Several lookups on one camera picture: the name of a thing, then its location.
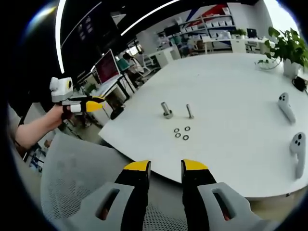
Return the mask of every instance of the metal bolt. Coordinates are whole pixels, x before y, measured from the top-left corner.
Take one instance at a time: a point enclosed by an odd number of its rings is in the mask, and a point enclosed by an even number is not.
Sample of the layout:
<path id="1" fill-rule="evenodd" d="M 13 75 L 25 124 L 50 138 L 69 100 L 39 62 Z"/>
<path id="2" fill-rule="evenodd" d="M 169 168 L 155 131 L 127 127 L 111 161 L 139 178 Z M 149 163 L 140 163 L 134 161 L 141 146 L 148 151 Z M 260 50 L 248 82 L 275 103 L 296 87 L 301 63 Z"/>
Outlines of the metal bolt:
<path id="1" fill-rule="evenodd" d="M 163 110 L 164 110 L 164 117 L 165 117 L 166 119 L 172 118 L 172 117 L 173 117 L 172 111 L 169 110 L 167 104 L 166 104 L 165 102 L 162 102 L 161 105 L 162 105 Z"/>
<path id="2" fill-rule="evenodd" d="M 189 119 L 193 119 L 193 114 L 192 114 L 192 111 L 191 111 L 191 107 L 189 106 L 189 104 L 186 105 L 187 107 L 187 111 L 188 111 L 188 114 L 189 114 Z"/>

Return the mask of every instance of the ceiling light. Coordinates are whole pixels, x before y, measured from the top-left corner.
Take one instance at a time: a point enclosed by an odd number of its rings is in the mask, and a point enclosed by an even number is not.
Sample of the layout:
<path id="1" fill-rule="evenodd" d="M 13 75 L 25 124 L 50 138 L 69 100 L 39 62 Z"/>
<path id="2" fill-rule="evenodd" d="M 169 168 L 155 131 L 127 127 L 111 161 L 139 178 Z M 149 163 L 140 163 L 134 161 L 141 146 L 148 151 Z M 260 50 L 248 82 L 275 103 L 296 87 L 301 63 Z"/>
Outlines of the ceiling light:
<path id="1" fill-rule="evenodd" d="M 57 50 L 58 62 L 59 62 L 59 66 L 60 66 L 60 70 L 62 74 L 64 73 L 64 67 L 63 67 L 62 54 L 61 54 L 60 31 L 61 31 L 61 19 L 63 15 L 65 2 L 66 0 L 59 1 L 57 15 L 56 15 L 56 26 L 55 26 L 56 50 Z"/>
<path id="2" fill-rule="evenodd" d="M 160 7 L 157 7 L 156 9 L 152 10 L 151 12 L 147 13 L 145 16 L 141 17 L 140 19 L 138 19 L 136 22 L 134 22 L 132 25 L 130 25 L 125 31 L 123 31 L 121 33 L 121 36 L 123 36 L 125 33 L 127 33 L 130 29 L 132 29 L 135 25 L 137 25 L 139 22 L 141 22 L 143 19 L 145 19 L 146 17 L 150 16 L 151 14 L 155 13 L 156 11 L 163 9 L 164 7 L 171 5 L 177 1 L 180 0 L 173 0 L 170 2 L 165 3 L 164 5 L 161 5 Z"/>

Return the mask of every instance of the computer monitor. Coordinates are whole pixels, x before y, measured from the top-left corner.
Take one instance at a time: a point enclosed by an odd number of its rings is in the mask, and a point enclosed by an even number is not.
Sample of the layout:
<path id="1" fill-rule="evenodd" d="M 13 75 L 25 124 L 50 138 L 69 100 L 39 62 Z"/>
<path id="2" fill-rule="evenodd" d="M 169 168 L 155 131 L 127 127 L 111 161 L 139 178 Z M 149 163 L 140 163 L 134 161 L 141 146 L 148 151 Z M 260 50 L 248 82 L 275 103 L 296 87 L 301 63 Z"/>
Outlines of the computer monitor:
<path id="1" fill-rule="evenodd" d="M 257 31 L 255 29 L 247 29 L 247 35 L 249 38 L 256 38 Z"/>
<path id="2" fill-rule="evenodd" d="M 112 50 L 109 50 L 95 65 L 101 83 L 118 76 L 120 71 L 116 65 Z"/>
<path id="3" fill-rule="evenodd" d="M 181 31 L 180 26 L 178 24 L 175 24 L 174 26 L 170 26 L 164 29 L 165 35 L 174 35 Z"/>

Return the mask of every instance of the white cabinet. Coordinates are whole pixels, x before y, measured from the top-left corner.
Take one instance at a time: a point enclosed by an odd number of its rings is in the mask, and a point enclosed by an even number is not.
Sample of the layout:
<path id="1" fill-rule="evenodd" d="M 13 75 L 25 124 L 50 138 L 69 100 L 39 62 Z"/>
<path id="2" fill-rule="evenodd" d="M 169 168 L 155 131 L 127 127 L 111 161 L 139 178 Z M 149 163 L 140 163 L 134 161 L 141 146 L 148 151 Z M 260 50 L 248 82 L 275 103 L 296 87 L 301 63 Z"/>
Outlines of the white cabinet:
<path id="1" fill-rule="evenodd" d="M 231 39 L 233 53 L 246 53 L 245 41 L 243 39 Z"/>

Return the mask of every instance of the shelving unit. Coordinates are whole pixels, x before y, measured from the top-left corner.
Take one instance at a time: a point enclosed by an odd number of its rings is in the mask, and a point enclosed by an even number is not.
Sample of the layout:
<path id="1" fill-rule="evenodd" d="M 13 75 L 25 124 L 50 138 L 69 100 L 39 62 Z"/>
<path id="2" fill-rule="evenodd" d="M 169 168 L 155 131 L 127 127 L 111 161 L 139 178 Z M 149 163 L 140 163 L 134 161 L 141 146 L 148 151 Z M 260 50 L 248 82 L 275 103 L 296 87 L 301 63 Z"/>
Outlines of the shelving unit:
<path id="1" fill-rule="evenodd" d="M 194 22 L 198 22 L 198 21 L 202 21 L 202 18 L 200 17 L 199 19 L 194 19 L 194 20 L 190 20 L 184 23 L 180 23 L 179 26 L 184 25 L 184 24 L 188 24 L 188 23 L 194 23 Z"/>
<path id="2" fill-rule="evenodd" d="M 213 15 L 213 16 L 203 17 L 203 19 L 220 18 L 220 17 L 232 17 L 232 15 L 231 14 Z"/>
<path id="3" fill-rule="evenodd" d="M 225 27 L 235 27 L 234 25 L 232 26 L 213 26 L 213 27 L 207 27 L 208 30 L 210 29 L 219 29 L 219 28 L 225 28 Z"/>
<path id="4" fill-rule="evenodd" d="M 205 21 L 206 21 L 207 19 L 222 18 L 222 17 L 231 17 L 231 20 L 232 20 L 232 22 L 234 23 L 233 17 L 232 17 L 231 14 L 222 14 L 222 15 L 213 15 L 213 16 L 207 16 L 207 17 L 199 17 L 199 18 L 197 18 L 197 19 L 190 20 L 190 21 L 185 22 L 185 23 L 181 23 L 181 24 L 179 24 L 179 26 L 180 26 L 180 25 L 185 25 L 185 24 L 188 24 L 188 23 L 197 22 L 197 21 L 200 21 L 200 20 L 201 20 L 201 21 L 202 21 L 202 24 L 203 24 L 203 26 L 204 26 L 203 29 L 192 30 L 192 31 L 184 32 L 184 33 L 182 32 L 182 33 L 179 33 L 179 35 L 185 35 L 185 34 L 194 33 L 194 32 L 197 32 L 197 31 L 205 30 L 206 33 L 207 33 L 209 36 L 211 36 L 210 33 L 208 32 L 208 30 L 211 30 L 211 29 L 220 29 L 220 28 L 225 28 L 225 29 L 234 29 L 234 28 L 236 28 L 235 25 L 232 25 L 232 26 L 213 26 L 213 27 L 207 27 L 206 24 L 205 24 Z"/>

